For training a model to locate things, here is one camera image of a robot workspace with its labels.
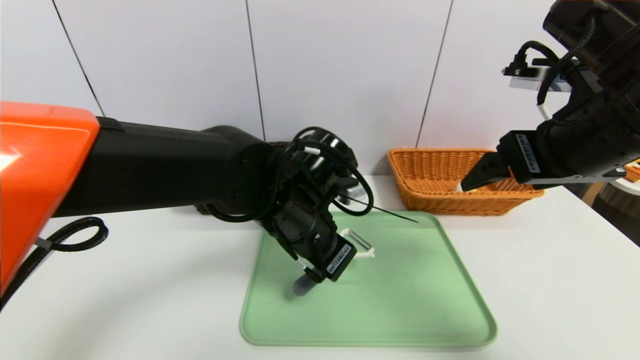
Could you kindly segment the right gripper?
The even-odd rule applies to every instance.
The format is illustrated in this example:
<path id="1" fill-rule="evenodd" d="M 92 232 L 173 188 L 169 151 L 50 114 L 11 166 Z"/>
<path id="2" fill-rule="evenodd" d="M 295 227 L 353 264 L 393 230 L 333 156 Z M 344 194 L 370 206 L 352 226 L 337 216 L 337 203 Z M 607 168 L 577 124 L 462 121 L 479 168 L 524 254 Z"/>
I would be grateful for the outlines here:
<path id="1" fill-rule="evenodd" d="M 512 173 L 518 183 L 537 190 L 613 179 L 610 120 L 571 125 L 544 121 L 536 130 L 508 132 L 497 150 L 483 154 L 464 176 L 463 192 L 502 182 Z"/>

